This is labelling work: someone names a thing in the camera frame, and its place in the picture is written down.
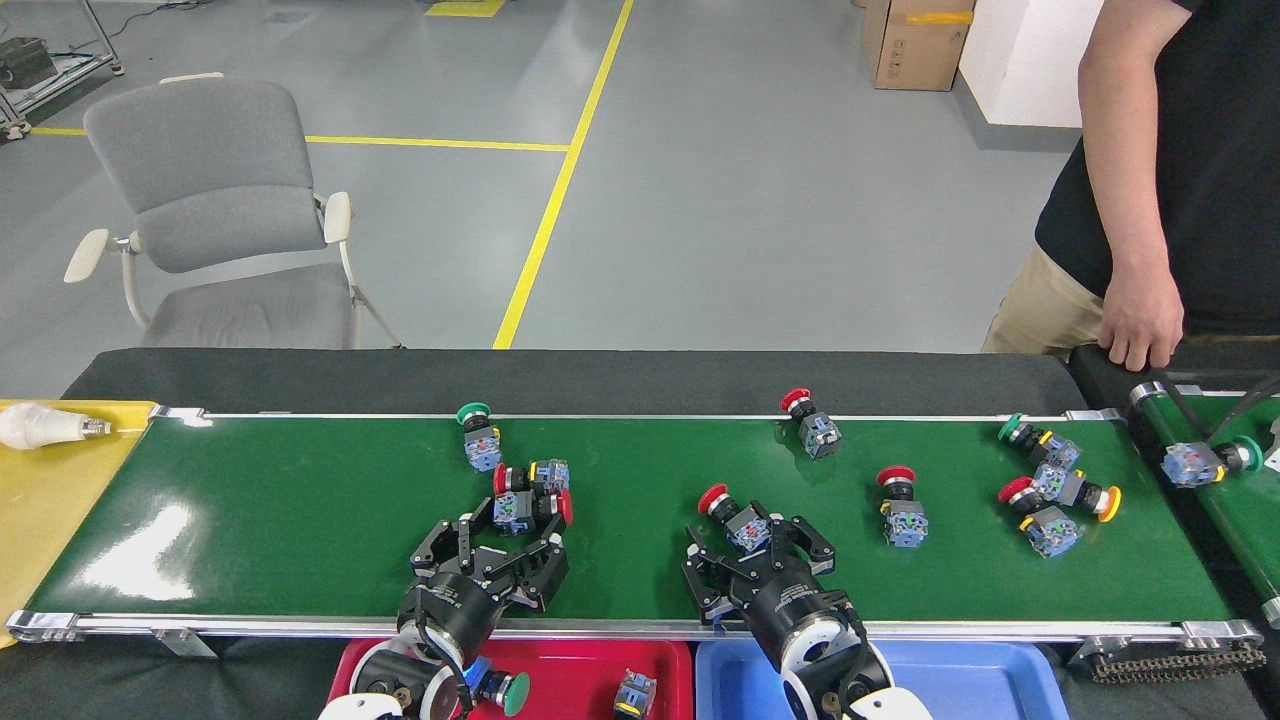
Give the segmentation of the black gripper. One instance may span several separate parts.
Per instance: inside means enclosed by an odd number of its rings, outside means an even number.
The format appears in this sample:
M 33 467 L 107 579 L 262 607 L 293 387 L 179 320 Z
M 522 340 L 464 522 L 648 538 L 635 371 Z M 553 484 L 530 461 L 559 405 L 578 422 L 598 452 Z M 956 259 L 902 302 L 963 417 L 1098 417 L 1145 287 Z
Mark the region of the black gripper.
M 476 544 L 476 534 L 492 524 L 492 505 L 485 497 L 457 520 L 440 520 L 410 557 L 416 578 L 399 606 L 399 633 L 417 642 L 421 624 L 457 661 L 480 655 L 504 603 L 547 612 L 570 569 L 561 515 L 518 552 Z
M 745 556 L 717 553 L 698 527 L 686 527 L 690 544 L 682 574 L 699 611 L 700 624 L 722 626 L 746 621 L 764 651 L 824 651 L 847 646 L 849 623 L 824 597 L 813 577 L 835 569 L 835 546 L 804 516 L 768 518 L 769 548 L 763 571 L 745 571 Z M 801 553 L 808 564 L 800 573 Z M 732 588 L 739 579 L 739 592 Z

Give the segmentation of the person's right hand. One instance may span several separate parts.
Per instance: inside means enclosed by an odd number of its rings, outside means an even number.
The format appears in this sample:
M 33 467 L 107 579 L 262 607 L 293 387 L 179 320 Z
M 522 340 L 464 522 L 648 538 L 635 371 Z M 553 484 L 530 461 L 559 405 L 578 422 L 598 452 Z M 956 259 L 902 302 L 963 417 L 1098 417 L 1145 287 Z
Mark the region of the person's right hand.
M 1103 296 L 1098 345 L 1129 372 L 1166 368 L 1183 338 L 1184 306 L 1166 266 L 1117 263 Z

